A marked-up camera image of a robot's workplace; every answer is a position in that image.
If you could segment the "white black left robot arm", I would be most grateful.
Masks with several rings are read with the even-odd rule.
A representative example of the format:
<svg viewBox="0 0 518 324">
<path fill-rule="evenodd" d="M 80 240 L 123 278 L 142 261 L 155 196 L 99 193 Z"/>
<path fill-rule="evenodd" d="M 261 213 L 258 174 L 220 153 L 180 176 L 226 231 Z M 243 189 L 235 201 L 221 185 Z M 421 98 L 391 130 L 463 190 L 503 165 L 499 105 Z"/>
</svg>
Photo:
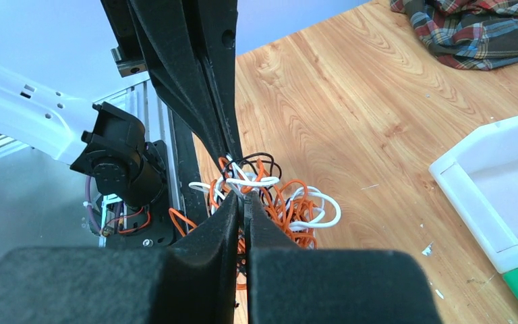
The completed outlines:
<svg viewBox="0 0 518 324">
<path fill-rule="evenodd" d="M 236 1 L 103 1 L 122 76 L 147 72 L 158 97 L 208 154 L 241 156 L 235 114 Z M 134 207 L 157 203 L 165 178 L 144 124 L 107 103 L 71 96 L 0 66 L 0 134 L 97 179 Z"/>
</svg>

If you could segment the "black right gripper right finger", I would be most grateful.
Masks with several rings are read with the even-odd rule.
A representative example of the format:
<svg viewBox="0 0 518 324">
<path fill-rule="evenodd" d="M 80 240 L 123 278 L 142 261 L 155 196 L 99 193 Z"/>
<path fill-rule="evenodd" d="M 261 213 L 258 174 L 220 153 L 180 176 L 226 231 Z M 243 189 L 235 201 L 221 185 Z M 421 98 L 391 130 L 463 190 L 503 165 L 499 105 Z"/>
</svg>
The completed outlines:
<svg viewBox="0 0 518 324">
<path fill-rule="evenodd" d="M 417 261 L 389 249 L 300 248 L 244 200 L 251 323 L 440 323 Z"/>
</svg>

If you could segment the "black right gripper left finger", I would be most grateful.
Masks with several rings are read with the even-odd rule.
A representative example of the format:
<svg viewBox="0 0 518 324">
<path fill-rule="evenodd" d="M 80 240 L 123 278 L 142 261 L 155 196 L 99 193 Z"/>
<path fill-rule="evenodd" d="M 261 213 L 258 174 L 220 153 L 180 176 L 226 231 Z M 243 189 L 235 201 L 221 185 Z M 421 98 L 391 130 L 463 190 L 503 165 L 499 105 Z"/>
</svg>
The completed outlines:
<svg viewBox="0 0 518 324">
<path fill-rule="evenodd" d="M 167 247 L 32 247 L 0 260 L 0 323 L 232 323 L 237 205 Z"/>
</svg>

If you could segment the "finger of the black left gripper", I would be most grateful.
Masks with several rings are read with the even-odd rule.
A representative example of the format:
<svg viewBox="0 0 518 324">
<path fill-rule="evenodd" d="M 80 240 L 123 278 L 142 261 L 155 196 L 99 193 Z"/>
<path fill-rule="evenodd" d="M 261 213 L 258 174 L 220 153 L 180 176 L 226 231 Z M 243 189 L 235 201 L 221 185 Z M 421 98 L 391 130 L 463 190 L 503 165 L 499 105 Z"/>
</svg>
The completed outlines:
<svg viewBox="0 0 518 324">
<path fill-rule="evenodd" d="M 204 103 L 203 85 L 188 36 L 183 2 L 129 1 L 128 5 L 157 95 L 200 139 L 198 134 L 203 127 L 196 109 Z"/>
<path fill-rule="evenodd" d="M 213 159 L 242 157 L 235 112 L 237 1 L 184 1 L 188 36 L 198 62 L 204 103 L 198 134 Z"/>
</svg>

